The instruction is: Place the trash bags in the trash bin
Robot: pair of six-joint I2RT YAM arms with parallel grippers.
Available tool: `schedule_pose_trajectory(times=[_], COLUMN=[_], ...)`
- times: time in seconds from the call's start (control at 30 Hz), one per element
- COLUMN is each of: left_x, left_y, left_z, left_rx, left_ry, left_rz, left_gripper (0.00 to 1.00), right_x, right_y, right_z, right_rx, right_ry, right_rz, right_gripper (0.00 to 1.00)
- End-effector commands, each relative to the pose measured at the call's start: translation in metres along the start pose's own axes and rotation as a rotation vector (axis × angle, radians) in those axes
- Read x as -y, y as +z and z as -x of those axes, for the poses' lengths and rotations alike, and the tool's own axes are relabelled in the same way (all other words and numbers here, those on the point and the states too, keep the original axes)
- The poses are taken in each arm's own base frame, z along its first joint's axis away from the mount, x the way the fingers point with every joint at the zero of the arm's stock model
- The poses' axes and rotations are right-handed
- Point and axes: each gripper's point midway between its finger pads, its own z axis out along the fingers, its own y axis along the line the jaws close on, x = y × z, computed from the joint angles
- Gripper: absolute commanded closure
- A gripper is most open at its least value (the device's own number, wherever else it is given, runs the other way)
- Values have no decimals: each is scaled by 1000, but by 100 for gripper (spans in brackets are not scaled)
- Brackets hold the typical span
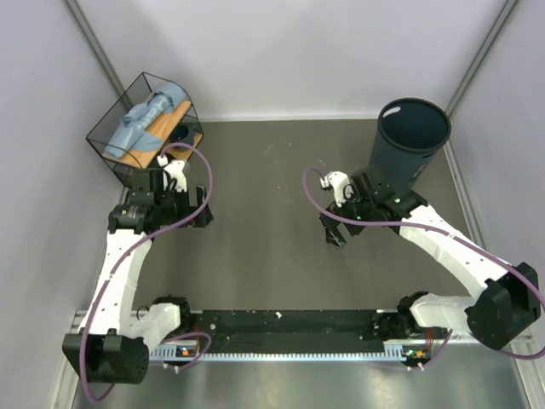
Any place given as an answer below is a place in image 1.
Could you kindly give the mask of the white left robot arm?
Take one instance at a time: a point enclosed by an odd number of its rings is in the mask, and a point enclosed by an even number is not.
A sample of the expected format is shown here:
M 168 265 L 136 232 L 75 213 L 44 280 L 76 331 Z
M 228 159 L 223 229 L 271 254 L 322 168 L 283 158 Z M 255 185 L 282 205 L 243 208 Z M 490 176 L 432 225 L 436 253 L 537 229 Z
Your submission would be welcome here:
M 191 204 L 176 160 L 137 170 L 122 204 L 108 216 L 106 255 L 88 312 L 77 332 L 65 335 L 62 351 L 73 370 L 89 383 L 138 384 L 150 353 L 169 336 L 185 337 L 193 326 L 184 297 L 156 298 L 147 313 L 133 312 L 141 268 L 153 240 L 173 228 L 204 228 L 213 219 L 204 186 Z

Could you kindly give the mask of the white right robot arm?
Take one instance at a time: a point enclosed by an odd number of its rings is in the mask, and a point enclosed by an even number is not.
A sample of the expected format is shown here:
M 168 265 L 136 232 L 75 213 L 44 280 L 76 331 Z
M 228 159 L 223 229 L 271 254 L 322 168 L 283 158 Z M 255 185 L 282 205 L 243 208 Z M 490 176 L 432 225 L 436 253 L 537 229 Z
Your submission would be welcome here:
M 429 291 L 404 297 L 395 322 L 407 337 L 442 328 L 502 350 L 540 319 L 544 297 L 534 268 L 524 262 L 514 266 L 477 246 L 420 194 L 395 189 L 381 169 L 364 168 L 351 175 L 331 171 L 319 183 L 333 194 L 319 215 L 328 243 L 346 244 L 340 225 L 352 236 L 365 228 L 389 228 L 427 253 L 467 291 L 465 297 Z

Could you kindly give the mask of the light blue trash bag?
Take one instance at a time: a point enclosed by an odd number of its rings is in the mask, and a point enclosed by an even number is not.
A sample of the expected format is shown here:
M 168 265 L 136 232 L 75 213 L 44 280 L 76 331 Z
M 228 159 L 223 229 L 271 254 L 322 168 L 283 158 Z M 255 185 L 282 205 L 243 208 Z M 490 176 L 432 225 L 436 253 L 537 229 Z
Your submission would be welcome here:
M 106 145 L 105 153 L 113 158 L 121 158 L 132 149 L 142 152 L 158 149 L 161 141 L 146 128 L 159 115 L 172 113 L 185 100 L 186 92 L 183 88 L 168 82 L 120 119 L 119 126 Z

